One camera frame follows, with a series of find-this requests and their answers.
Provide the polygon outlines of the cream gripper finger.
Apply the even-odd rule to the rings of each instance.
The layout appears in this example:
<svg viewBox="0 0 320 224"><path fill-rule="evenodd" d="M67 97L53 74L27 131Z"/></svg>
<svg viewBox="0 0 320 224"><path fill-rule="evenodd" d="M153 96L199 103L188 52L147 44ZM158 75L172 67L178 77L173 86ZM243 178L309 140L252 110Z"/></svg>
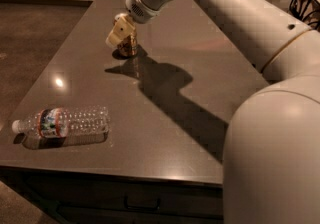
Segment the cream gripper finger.
<svg viewBox="0 0 320 224"><path fill-rule="evenodd" d="M111 48L115 48L122 42L133 40L136 37L136 26L133 18L127 13L119 13L114 17L113 28L105 42Z"/></svg>

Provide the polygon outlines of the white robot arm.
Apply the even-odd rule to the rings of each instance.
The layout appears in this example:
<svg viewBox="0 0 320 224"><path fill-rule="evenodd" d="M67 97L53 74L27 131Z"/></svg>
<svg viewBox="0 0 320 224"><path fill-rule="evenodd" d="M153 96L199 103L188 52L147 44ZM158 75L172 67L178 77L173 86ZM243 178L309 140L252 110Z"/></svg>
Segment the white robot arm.
<svg viewBox="0 0 320 224"><path fill-rule="evenodd" d="M107 44L169 1L126 0ZM270 83L226 133L225 224L320 224L320 33L265 0L194 1Z"/></svg>

